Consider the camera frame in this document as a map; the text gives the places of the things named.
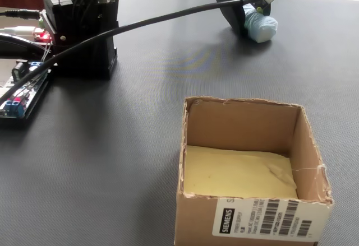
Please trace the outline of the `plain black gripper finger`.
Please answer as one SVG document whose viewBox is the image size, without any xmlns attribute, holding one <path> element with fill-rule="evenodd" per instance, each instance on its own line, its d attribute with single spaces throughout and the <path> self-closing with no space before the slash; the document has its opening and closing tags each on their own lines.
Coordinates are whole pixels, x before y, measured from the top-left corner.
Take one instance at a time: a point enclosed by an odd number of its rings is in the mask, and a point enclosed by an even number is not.
<svg viewBox="0 0 359 246">
<path fill-rule="evenodd" d="M 230 0 L 216 0 L 217 2 L 224 2 Z M 220 8 L 222 15 L 228 21 L 233 31 L 240 37 L 247 38 L 248 31 L 245 29 L 245 12 L 243 6 L 235 5 L 230 7 Z"/>
</svg>

